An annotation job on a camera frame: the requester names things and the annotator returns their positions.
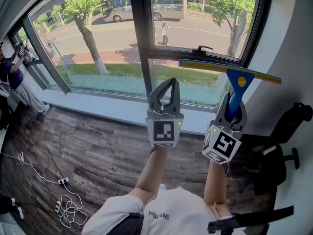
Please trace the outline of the slim street tree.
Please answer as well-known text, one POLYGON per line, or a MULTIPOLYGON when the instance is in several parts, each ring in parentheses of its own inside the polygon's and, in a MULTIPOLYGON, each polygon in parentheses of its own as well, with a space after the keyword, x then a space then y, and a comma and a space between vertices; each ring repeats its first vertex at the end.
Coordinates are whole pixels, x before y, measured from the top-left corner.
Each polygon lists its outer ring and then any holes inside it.
POLYGON ((230 42, 227 55, 235 57, 242 35, 249 29, 256 0, 211 0, 215 7, 213 22, 221 26, 226 22, 230 28, 230 42))

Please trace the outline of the white window sill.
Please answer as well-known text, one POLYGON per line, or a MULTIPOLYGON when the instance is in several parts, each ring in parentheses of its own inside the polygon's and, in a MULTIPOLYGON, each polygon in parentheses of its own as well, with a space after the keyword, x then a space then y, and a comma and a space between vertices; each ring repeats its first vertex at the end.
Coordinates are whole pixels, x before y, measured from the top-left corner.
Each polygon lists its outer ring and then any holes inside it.
MULTIPOLYGON (((55 106, 116 121, 146 126, 148 104, 131 100, 89 94, 63 93, 58 90, 44 90, 44 101, 55 106)), ((211 112, 181 109, 184 114, 181 131, 203 135, 207 125, 215 118, 211 112)))

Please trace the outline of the large fixed window pane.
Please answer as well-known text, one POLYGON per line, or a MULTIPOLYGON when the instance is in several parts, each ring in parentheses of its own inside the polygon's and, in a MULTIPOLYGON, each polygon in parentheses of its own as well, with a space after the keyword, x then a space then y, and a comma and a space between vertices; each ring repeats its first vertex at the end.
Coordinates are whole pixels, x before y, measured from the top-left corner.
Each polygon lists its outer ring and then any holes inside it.
POLYGON ((146 90, 133 20, 104 21, 104 0, 93 11, 91 30, 107 74, 96 73, 96 66, 72 16, 64 14, 65 0, 43 0, 28 15, 33 27, 42 27, 54 43, 70 71, 52 46, 49 61, 71 89, 145 97, 146 90))

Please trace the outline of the person's right forearm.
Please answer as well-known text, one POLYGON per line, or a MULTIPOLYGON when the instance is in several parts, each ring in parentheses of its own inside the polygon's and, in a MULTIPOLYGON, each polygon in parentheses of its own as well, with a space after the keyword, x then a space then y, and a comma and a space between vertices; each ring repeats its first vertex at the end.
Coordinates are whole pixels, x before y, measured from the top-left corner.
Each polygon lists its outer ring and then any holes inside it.
POLYGON ((222 164, 210 161, 203 200, 219 216, 231 215, 226 205, 226 180, 222 164))

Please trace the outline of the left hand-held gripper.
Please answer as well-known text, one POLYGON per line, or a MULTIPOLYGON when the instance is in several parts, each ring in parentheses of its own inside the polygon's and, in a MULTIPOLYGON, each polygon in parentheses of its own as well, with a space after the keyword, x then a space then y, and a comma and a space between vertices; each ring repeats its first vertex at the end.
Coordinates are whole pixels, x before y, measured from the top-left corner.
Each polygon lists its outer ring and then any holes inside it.
POLYGON ((146 124, 152 148, 175 147, 184 120, 184 114, 180 113, 178 80, 172 77, 160 83, 150 93, 148 101, 146 124), (161 100, 169 89, 171 89, 169 103, 162 105, 161 100))

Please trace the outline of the black window frame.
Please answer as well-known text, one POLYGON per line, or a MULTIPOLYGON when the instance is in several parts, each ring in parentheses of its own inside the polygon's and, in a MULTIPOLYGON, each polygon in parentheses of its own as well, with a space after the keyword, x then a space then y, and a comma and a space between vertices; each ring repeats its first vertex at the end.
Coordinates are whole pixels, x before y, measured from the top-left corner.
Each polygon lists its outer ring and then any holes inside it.
MULTIPOLYGON (((20 26, 24 27, 26 35, 34 45, 43 65, 46 67, 53 80, 57 83, 60 90, 67 94, 71 91, 70 87, 58 73, 53 63, 48 60, 48 55, 44 52, 42 44, 39 40, 35 39, 35 30, 32 28, 30 19, 27 17, 27 14, 42 1, 43 0, 9 0, 8 5, 2 7, 4 14, 0 21, 0 30, 2 30, 1 35, 2 37, 10 38, 14 33, 17 33, 20 26)), ((153 44, 155 35, 152 20, 152 1, 131 0, 132 5, 135 8, 134 28, 139 47, 139 58, 143 70, 146 94, 150 94, 152 89, 155 88, 153 82, 154 77, 152 75, 153 59, 172 61, 177 61, 179 59, 200 60, 247 69, 263 33, 271 4, 271 0, 258 1, 259 5, 253 14, 253 23, 252 28, 250 29, 251 35, 243 50, 243 57, 241 59, 236 59, 234 57, 227 57, 209 51, 206 52, 206 55, 197 55, 192 53, 193 48, 156 47, 153 44)))

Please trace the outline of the thin dark street pole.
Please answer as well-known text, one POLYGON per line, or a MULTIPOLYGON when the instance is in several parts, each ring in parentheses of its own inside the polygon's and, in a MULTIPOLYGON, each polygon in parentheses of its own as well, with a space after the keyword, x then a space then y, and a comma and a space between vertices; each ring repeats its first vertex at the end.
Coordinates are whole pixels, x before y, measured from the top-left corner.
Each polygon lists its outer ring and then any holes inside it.
POLYGON ((53 45, 53 47, 55 48, 55 50, 57 51, 57 53, 59 54, 60 58, 62 59, 63 63, 65 64, 65 66, 67 67, 67 70, 70 71, 70 68, 68 66, 68 64, 66 63, 65 59, 63 58, 63 56, 61 55, 61 53, 59 52, 59 50, 57 49, 55 43, 54 43, 55 39, 49 40, 49 44, 53 45))

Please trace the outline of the red street sign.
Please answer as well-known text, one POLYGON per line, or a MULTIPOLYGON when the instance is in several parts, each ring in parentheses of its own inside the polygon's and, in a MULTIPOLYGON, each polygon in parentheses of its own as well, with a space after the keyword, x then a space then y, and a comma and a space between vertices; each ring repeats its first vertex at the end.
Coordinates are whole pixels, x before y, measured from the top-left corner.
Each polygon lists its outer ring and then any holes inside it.
POLYGON ((40 39, 46 53, 48 54, 49 58, 52 59, 55 55, 55 52, 52 48, 52 43, 51 41, 49 41, 44 33, 44 30, 42 27, 39 27, 37 30, 37 35, 38 35, 38 38, 40 39))

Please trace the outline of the casement window glass pane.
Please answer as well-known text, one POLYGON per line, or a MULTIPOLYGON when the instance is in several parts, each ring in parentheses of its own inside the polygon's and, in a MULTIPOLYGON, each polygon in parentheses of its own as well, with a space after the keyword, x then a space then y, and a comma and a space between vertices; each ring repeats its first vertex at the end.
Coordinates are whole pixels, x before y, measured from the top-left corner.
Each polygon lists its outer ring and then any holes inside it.
MULTIPOLYGON (((254 12, 259 5, 256 0, 254 12)), ((211 0, 187 0, 187 15, 180 21, 165 19, 163 21, 154 21, 154 44, 163 45, 161 38, 161 28, 163 23, 167 23, 168 44, 171 47, 197 48, 204 45, 212 47, 209 52, 227 55, 227 49, 230 42, 230 28, 226 22, 221 26, 213 22, 213 12, 215 7, 211 0)), ((252 18, 247 21, 249 29, 242 35, 239 47, 234 58, 240 59, 242 52, 246 47, 246 41, 250 35, 250 25, 252 18)))

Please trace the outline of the person's left forearm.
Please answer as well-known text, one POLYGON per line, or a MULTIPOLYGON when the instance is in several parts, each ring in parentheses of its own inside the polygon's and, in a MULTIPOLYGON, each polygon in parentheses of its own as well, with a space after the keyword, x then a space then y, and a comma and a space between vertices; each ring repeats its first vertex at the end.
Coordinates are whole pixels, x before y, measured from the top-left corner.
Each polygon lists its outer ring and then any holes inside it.
POLYGON ((152 149, 135 188, 128 195, 139 198, 143 204, 146 204, 151 198, 157 196, 163 179, 167 154, 167 148, 152 149))

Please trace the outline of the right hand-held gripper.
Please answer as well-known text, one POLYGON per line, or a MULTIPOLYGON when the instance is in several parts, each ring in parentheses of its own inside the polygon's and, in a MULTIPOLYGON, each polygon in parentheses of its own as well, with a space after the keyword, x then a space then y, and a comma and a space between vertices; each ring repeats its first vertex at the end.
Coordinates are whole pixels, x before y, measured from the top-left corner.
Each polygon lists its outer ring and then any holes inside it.
POLYGON ((241 101, 233 120, 229 120, 230 93, 226 93, 204 135, 202 154, 217 164, 225 164, 234 157, 241 145, 240 138, 247 124, 246 108, 241 101))

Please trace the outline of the thick forked street tree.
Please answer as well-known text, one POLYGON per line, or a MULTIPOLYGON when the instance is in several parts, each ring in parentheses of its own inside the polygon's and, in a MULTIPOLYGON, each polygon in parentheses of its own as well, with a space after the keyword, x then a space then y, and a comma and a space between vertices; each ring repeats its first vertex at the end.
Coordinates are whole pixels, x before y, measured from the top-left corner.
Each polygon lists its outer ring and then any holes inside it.
POLYGON ((105 75, 108 72, 99 55, 91 30, 92 14, 100 5, 100 2, 101 0, 65 0, 64 14, 74 18, 94 61, 96 73, 105 75))

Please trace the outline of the beige bus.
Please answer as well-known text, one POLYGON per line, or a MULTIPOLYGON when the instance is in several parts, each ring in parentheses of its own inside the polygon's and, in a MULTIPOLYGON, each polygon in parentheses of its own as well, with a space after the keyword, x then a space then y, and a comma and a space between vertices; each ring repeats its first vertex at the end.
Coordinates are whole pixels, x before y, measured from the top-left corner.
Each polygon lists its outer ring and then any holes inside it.
MULTIPOLYGON (((185 19, 187 0, 151 0, 155 21, 185 19)), ((133 19, 131 0, 104 0, 101 4, 104 21, 122 22, 133 19)))

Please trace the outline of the person's white t-shirt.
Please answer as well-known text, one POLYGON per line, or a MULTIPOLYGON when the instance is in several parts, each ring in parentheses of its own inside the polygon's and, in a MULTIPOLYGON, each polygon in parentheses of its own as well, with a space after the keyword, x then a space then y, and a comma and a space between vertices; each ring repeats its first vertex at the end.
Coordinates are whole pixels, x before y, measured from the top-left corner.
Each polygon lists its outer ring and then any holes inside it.
POLYGON ((132 195, 116 196, 85 224, 82 235, 220 235, 209 233, 208 224, 231 218, 211 210, 195 194, 183 189, 162 190, 144 204, 132 195))

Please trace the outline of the low fixed window pane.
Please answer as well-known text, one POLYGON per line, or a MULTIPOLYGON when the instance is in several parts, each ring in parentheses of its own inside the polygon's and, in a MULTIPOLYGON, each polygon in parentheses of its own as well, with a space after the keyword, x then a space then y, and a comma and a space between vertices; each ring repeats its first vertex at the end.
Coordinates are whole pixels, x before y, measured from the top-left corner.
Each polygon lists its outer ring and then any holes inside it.
POLYGON ((180 100, 185 104, 218 108, 224 95, 230 90, 230 82, 224 73, 181 68, 177 61, 153 59, 156 85, 176 78, 180 86, 180 100))

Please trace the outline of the blue squeegee with yellow button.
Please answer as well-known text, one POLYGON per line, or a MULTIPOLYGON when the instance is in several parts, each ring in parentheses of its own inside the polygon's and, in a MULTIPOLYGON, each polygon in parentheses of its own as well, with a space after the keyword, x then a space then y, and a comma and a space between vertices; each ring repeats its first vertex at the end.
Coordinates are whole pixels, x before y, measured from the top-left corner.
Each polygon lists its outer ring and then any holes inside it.
POLYGON ((179 59, 179 67, 226 73, 234 91, 233 96, 229 101, 227 120, 232 120, 236 115, 243 95, 253 79, 256 78, 275 84, 281 84, 281 79, 278 77, 231 65, 222 65, 199 60, 179 59))

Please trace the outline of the black office chair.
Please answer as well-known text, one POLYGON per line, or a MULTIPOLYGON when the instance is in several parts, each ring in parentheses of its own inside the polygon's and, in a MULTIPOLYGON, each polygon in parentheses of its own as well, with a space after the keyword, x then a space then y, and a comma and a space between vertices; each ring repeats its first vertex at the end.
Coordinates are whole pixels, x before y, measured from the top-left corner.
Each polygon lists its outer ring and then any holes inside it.
POLYGON ((256 195, 265 194, 285 181, 286 161, 294 161, 295 169, 299 169, 297 149, 293 148, 290 155, 283 155, 281 144, 289 141, 302 122, 312 118, 313 108, 297 102, 280 117, 269 136, 242 136, 241 142, 250 144, 253 153, 253 160, 245 171, 251 175, 256 195))

